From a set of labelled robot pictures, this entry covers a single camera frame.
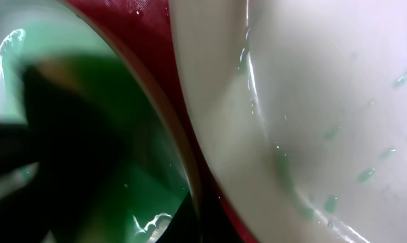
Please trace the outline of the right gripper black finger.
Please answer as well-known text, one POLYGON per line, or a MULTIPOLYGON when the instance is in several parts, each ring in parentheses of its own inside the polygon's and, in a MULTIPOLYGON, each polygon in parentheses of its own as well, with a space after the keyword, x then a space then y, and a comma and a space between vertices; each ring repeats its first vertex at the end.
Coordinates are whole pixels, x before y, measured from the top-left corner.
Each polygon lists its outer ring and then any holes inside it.
POLYGON ((24 124, 0 124, 0 175, 34 163, 30 132, 24 124))

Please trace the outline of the green sponge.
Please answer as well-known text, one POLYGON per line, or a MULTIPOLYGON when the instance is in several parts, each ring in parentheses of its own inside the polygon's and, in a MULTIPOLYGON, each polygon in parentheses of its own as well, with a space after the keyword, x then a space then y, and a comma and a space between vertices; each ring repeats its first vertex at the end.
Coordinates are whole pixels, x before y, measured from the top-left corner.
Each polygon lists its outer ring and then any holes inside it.
POLYGON ((138 87, 107 55, 58 55, 18 64, 21 101, 38 170, 0 200, 0 242, 123 242, 130 111, 138 87))

